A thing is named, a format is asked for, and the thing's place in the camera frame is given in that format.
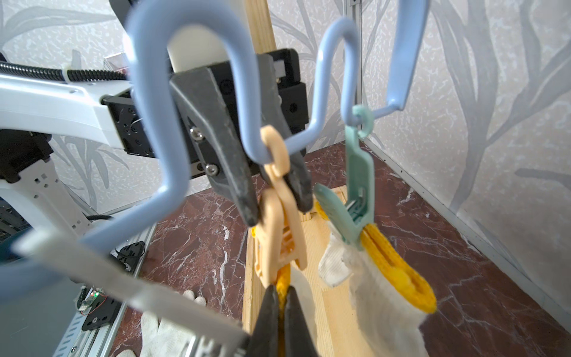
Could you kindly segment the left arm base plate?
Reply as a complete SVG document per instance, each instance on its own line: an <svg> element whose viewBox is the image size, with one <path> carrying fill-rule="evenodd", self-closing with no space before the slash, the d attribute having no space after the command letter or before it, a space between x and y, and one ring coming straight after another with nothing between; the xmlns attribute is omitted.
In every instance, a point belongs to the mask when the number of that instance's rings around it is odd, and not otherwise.
<svg viewBox="0 0 571 357"><path fill-rule="evenodd" d="M115 250L115 254L109 254L108 260L114 263L121 271L128 275L133 275L139 261L145 253L146 243L144 241L134 242L125 245L120 250ZM113 324L119 313L122 303L110 297L108 293L99 293L86 316L86 320L81 327L83 331L97 330L106 325Z"/></svg>

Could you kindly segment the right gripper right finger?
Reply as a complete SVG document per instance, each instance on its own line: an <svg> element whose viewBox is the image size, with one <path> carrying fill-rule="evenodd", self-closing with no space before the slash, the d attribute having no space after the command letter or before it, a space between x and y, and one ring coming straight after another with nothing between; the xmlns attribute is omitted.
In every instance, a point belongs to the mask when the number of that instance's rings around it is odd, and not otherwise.
<svg viewBox="0 0 571 357"><path fill-rule="evenodd" d="M283 351L287 357L318 357L305 316L293 286L288 288L283 313Z"/></svg>

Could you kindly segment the white glove pile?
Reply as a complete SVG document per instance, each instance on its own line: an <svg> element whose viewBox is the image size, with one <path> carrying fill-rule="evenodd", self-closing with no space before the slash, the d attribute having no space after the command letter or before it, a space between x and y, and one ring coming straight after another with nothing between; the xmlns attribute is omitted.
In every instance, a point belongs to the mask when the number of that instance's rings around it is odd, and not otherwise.
<svg viewBox="0 0 571 357"><path fill-rule="evenodd" d="M292 268L306 268L306 244L302 232L283 224L253 228L256 240L255 269L266 292L247 356L317 356L300 296L291 282Z"/></svg>

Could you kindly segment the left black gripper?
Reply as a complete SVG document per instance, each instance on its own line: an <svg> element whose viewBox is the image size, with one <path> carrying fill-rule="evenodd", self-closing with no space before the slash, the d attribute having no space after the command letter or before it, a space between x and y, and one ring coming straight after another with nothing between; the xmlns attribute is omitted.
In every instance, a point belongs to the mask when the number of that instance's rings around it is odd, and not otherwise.
<svg viewBox="0 0 571 357"><path fill-rule="evenodd" d="M309 123L306 84L300 78L299 56L286 48L257 56L260 77L260 126L273 126L280 134L289 158L283 175L303 213L313 207L312 177L302 149L293 147ZM212 189L232 201L247 226L258 223L259 211L251 170L238 138L239 118L230 63L178 72L170 79L170 89L178 109L181 127L191 142ZM132 94L106 96L108 107L124 150L134 156L156 157L137 113Z"/></svg>

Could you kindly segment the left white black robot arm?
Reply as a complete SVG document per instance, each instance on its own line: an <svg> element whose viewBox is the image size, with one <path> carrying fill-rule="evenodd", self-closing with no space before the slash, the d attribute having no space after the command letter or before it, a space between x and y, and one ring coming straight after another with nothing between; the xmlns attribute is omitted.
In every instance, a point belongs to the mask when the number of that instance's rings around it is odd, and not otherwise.
<svg viewBox="0 0 571 357"><path fill-rule="evenodd" d="M306 84L301 80L299 53L284 48L265 53L272 57L281 109L289 129L299 133L309 123ZM239 134L236 95L229 62L209 65L230 118ZM28 137L83 140L123 149L132 156L155 158L143 121L135 108L126 74L117 71L43 68L7 62L1 55L1 144ZM212 145L197 151L185 134L191 177L205 175L205 165L222 164Z"/></svg>

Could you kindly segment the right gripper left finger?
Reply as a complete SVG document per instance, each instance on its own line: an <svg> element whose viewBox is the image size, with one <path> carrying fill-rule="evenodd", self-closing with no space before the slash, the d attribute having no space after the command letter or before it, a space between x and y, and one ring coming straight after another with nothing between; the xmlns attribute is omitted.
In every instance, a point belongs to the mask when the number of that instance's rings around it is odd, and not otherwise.
<svg viewBox="0 0 571 357"><path fill-rule="evenodd" d="M280 305L276 286L266 289L254 331L246 349L246 357L276 357L279 347Z"/></svg>

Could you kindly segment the blue clip hanger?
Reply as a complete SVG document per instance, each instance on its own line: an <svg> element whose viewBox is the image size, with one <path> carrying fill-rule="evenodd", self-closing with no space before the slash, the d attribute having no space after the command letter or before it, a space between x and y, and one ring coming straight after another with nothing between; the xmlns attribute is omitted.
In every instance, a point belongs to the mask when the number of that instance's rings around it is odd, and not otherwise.
<svg viewBox="0 0 571 357"><path fill-rule="evenodd" d="M406 105L431 4L431 1L399 2L388 105L373 111L375 119L402 111ZM230 57L245 152L257 164L271 162L260 135L262 113L257 59L251 37L239 17L223 1L143 1L133 10L127 23L131 47L129 74L135 87L136 107L159 159L163 182L156 194L131 214L87 233L80 242L92 252L106 254L119 242L162 220L178 208L187 192L190 160L169 90L165 55L173 35L188 25L207 28L223 42ZM346 42L341 118L350 126L364 124L352 114L360 60L360 39L356 31L355 22L344 17L324 34L317 55L311 120L305 131L285 140L290 154L315 142L324 128L332 56L341 38ZM41 268L31 260L3 265L1 301L41 289L59 277L60 274Z"/></svg>

